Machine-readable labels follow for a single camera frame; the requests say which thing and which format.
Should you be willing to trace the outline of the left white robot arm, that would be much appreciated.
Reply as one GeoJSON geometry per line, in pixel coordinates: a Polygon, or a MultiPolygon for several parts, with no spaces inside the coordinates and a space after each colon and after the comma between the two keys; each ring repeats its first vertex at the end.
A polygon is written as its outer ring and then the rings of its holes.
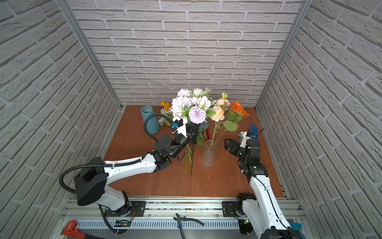
{"type": "Polygon", "coordinates": [[[155,142],[156,149],[144,153],[141,157],[120,161],[102,161],[93,158],[75,177],[75,194],[79,206],[98,204],[112,211],[129,210],[131,204],[123,191],[117,191],[110,183],[130,176],[162,171],[171,165],[171,159],[187,146],[196,142],[200,126],[187,123],[176,132],[177,139],[169,135],[155,142]]]}

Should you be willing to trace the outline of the orange gerbera stem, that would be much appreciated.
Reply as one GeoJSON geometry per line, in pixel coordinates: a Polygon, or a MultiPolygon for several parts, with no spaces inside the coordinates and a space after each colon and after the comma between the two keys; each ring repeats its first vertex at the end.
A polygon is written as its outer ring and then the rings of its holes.
{"type": "Polygon", "coordinates": [[[234,132],[238,129],[238,123],[249,116],[242,105],[238,102],[232,102],[228,110],[224,113],[225,119],[220,125],[220,129],[215,135],[215,143],[219,141],[222,135],[226,132],[234,132]]]}

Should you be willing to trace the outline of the white lilac mixed bouquet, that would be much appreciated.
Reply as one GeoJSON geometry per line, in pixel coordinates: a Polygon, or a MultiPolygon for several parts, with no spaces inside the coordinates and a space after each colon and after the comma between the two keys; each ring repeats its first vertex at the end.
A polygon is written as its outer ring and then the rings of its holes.
{"type": "MultiPolygon", "coordinates": [[[[210,89],[181,89],[171,102],[173,123],[181,116],[186,116],[188,122],[201,125],[215,114],[212,109],[214,100],[209,97],[210,89]]],[[[195,143],[189,142],[185,147],[185,173],[191,174],[191,151],[195,143]]]]}

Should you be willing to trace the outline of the peach rose stem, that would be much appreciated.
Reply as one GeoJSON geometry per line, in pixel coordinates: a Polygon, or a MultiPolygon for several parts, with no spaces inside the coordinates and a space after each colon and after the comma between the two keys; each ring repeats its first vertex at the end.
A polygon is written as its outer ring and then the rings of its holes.
{"type": "Polygon", "coordinates": [[[224,113],[228,110],[231,103],[227,99],[227,94],[222,93],[221,98],[218,99],[213,107],[213,110],[215,111],[215,114],[211,117],[211,119],[214,121],[214,129],[213,129],[213,135],[211,140],[210,149],[214,147],[215,144],[215,135],[217,134],[218,130],[220,129],[220,125],[222,121],[225,119],[224,113]]]}

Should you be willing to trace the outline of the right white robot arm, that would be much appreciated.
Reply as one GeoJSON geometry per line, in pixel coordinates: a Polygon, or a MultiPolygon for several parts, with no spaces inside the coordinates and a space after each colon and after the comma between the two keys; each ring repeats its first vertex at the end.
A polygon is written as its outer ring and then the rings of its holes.
{"type": "Polygon", "coordinates": [[[238,166],[254,191],[237,197],[236,208],[248,218],[259,239],[301,239],[285,218],[273,193],[269,174],[260,162],[260,143],[250,137],[224,140],[224,149],[238,158],[238,166]]]}

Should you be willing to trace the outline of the dusty blue rose bouquet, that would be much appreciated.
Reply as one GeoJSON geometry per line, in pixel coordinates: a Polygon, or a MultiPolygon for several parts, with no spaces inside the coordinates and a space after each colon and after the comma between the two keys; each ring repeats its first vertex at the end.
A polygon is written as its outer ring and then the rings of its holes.
{"type": "Polygon", "coordinates": [[[198,135],[196,138],[196,144],[192,147],[191,151],[191,175],[193,174],[193,166],[194,166],[194,156],[195,156],[195,149],[196,146],[204,146],[205,142],[210,139],[209,137],[209,122],[205,121],[201,123],[198,131],[198,135]]]}

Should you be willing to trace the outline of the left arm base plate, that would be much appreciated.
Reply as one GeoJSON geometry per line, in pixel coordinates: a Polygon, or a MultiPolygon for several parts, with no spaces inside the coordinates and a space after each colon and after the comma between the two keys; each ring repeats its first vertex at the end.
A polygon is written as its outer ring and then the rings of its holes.
{"type": "Polygon", "coordinates": [[[135,217],[143,217],[145,212],[145,201],[130,201],[128,206],[122,206],[120,209],[113,211],[106,208],[104,214],[107,217],[128,217],[131,218],[133,213],[135,217]]]}

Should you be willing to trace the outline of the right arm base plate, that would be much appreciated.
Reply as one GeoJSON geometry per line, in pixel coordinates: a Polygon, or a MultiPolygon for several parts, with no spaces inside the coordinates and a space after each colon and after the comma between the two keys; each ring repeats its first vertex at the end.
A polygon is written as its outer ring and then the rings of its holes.
{"type": "Polygon", "coordinates": [[[241,211],[239,210],[239,203],[234,201],[223,201],[222,212],[224,217],[241,217],[241,211]]]}

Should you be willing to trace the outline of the clear glass vase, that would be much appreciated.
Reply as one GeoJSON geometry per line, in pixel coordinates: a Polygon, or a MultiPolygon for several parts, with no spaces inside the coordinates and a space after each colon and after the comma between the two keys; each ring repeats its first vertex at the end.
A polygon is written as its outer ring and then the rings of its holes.
{"type": "Polygon", "coordinates": [[[217,145],[213,140],[208,140],[204,145],[202,164],[204,167],[212,167],[216,160],[217,145]]]}

